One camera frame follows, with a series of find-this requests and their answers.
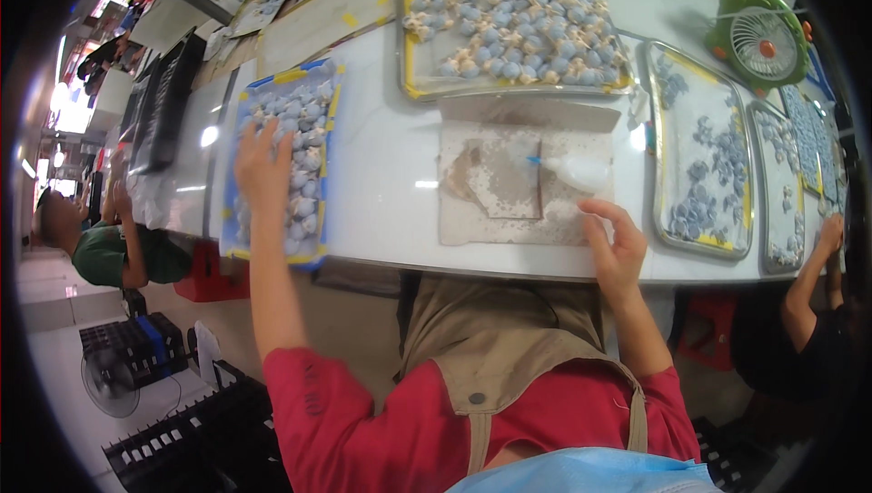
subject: apron strap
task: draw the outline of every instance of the apron strap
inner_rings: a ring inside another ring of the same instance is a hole
[[[648,417],[645,415],[645,396],[638,381],[634,381],[633,398],[629,402],[629,436],[627,450],[648,453]]]
[[[469,414],[469,467],[466,475],[472,476],[485,467],[487,446],[490,444],[490,413]]]

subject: face mask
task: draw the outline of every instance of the face mask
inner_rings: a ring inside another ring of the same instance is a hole
[[[704,464],[613,448],[566,448],[466,477],[447,493],[715,493]]]

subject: stool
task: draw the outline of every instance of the stool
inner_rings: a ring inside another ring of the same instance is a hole
[[[249,298],[248,263],[245,263],[241,282],[233,283],[230,276],[221,274],[219,258],[218,243],[198,241],[194,244],[191,271],[183,280],[173,283],[175,293],[191,302]]]
[[[728,372],[733,369],[730,359],[730,329],[733,326],[733,311],[738,297],[719,292],[705,296],[694,294],[687,305],[687,313],[695,313],[712,324],[712,329],[692,344],[687,342],[686,327],[679,339],[679,353],[707,367]],[[714,342],[714,355],[701,351],[703,346]]]

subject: green fan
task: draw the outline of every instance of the green fan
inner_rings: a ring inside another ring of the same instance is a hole
[[[758,96],[795,84],[808,71],[811,26],[782,0],[720,0],[705,46],[727,61]]]

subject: beige apron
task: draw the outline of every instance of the beige apron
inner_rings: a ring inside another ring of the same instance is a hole
[[[491,418],[530,383],[572,359],[609,363],[633,389],[627,449],[647,452],[644,394],[633,374],[603,353],[598,291],[516,288],[458,279],[421,279],[406,339],[402,377],[427,359],[442,370],[451,405],[469,416],[467,475],[481,471]]]

